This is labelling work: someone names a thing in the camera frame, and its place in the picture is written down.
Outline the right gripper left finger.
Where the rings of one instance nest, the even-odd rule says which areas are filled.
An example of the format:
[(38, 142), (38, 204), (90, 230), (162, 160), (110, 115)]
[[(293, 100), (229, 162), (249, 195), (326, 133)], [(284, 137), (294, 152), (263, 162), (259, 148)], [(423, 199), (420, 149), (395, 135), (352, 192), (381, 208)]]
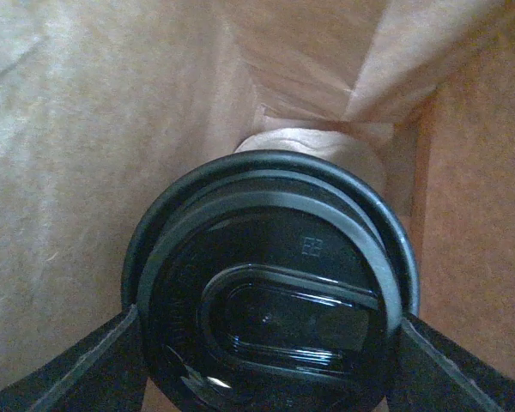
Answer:
[(136, 306), (0, 391), (0, 411), (139, 411), (147, 384)]

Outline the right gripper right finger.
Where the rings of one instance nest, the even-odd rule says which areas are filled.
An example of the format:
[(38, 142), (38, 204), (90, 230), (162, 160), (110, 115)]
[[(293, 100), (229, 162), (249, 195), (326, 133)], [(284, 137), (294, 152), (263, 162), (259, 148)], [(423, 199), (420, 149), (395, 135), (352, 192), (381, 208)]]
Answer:
[(506, 377), (412, 314), (399, 332), (390, 411), (515, 411)]

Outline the black cup lid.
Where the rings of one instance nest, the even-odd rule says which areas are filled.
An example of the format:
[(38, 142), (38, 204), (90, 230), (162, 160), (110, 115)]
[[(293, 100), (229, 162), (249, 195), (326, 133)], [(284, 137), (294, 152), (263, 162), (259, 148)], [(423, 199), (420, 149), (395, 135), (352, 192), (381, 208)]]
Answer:
[(370, 411), (420, 291), (376, 191), (271, 150), (171, 184), (131, 237), (121, 299), (139, 311), (150, 378), (183, 411)]

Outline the brown paper bag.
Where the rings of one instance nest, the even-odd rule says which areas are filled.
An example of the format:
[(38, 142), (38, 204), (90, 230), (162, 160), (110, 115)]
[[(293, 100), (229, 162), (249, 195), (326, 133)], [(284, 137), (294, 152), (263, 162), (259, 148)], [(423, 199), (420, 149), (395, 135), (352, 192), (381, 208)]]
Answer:
[(119, 312), (171, 181), (283, 127), (374, 148), (422, 316), (515, 379), (515, 1), (0, 1), (0, 390)]

